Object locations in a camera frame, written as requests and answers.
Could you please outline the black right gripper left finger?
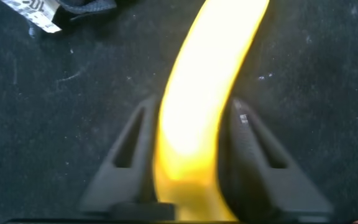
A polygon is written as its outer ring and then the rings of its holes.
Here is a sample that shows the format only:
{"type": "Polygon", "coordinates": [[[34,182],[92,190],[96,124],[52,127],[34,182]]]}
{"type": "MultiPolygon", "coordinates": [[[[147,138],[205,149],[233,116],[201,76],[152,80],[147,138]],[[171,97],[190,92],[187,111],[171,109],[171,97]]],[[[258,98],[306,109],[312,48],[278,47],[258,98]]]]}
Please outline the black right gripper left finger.
{"type": "Polygon", "coordinates": [[[174,204],[157,200],[152,173],[159,105],[150,96],[135,108],[81,197],[81,212],[115,220],[175,218],[174,204]]]}

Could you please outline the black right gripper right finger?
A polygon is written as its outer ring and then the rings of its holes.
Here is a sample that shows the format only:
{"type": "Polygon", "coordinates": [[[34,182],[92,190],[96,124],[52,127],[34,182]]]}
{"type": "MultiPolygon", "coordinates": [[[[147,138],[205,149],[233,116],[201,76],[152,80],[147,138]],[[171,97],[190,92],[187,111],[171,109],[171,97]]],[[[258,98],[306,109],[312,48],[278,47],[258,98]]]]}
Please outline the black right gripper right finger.
{"type": "Polygon", "coordinates": [[[219,134],[219,183],[245,223],[329,223],[333,206],[252,107],[233,98],[219,134]]]}

